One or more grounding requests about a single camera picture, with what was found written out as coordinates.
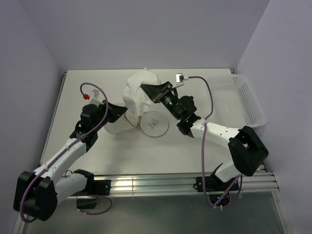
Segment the white bra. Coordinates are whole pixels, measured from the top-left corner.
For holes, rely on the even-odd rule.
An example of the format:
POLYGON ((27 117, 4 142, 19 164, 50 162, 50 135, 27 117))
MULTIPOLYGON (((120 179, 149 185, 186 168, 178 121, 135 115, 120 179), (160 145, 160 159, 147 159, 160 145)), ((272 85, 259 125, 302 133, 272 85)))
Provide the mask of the white bra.
POLYGON ((142 84, 159 85, 161 80, 156 73, 147 68, 140 70, 127 79, 127 86, 123 92, 122 99, 136 119, 139 119, 146 113, 152 104, 152 101, 140 87, 142 84))

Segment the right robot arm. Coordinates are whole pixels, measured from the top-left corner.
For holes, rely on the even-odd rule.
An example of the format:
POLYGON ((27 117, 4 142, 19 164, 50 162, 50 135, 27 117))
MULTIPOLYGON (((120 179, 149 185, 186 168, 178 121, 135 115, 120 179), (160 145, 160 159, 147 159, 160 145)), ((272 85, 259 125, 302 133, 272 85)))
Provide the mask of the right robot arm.
POLYGON ((177 127, 183 135, 201 138, 202 142, 208 140, 229 149, 231 160, 221 163, 203 178, 203 190, 225 191, 237 176, 253 176, 269 155, 253 128, 230 128, 197 116, 193 96, 178 97, 176 88, 170 82, 142 84, 140 87, 153 103, 162 103, 179 121, 177 127))

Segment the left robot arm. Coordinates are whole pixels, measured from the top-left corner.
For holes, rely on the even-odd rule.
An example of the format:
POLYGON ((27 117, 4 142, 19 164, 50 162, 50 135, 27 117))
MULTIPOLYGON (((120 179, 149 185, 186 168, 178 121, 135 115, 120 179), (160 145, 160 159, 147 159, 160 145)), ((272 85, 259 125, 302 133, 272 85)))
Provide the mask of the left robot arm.
POLYGON ((46 163, 32 172, 24 171, 17 180, 13 209, 22 220, 26 215, 46 221, 56 207, 68 197, 94 191, 94 174, 77 169, 66 179, 62 176, 98 139, 98 131, 107 123, 115 123, 127 112, 124 106, 106 101, 91 101, 82 108, 80 120, 65 145, 46 163))

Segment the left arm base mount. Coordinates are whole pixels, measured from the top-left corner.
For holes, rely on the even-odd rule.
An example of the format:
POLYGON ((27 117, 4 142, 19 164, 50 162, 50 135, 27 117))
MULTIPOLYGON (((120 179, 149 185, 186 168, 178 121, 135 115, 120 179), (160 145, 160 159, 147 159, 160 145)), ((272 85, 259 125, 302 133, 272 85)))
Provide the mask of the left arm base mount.
POLYGON ((95 180, 90 191, 80 191, 73 194, 73 196, 78 197, 76 207, 79 210, 92 210, 100 205, 100 199, 104 199, 108 201, 109 205, 104 212, 108 211, 113 206, 112 200, 108 197, 110 188, 111 180, 95 180))

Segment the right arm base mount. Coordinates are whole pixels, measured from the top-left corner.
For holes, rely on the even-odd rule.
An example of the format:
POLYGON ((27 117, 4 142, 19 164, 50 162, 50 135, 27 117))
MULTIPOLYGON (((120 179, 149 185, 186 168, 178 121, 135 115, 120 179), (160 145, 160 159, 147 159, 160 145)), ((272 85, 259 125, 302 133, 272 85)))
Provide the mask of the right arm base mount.
MULTIPOLYGON (((230 179, 228 182, 222 182, 215 176, 206 176, 205 184, 206 184, 206 192, 209 194, 209 199, 212 203, 216 203, 225 190, 234 182, 235 178, 230 179)), ((230 191, 238 191, 240 193, 242 182, 238 182, 239 179, 233 184, 228 193, 223 197, 223 199, 218 203, 218 207, 229 205, 231 202, 230 191)), ((202 177, 198 176, 195 178, 195 184, 193 188, 197 190, 197 192, 202 193, 202 177)))

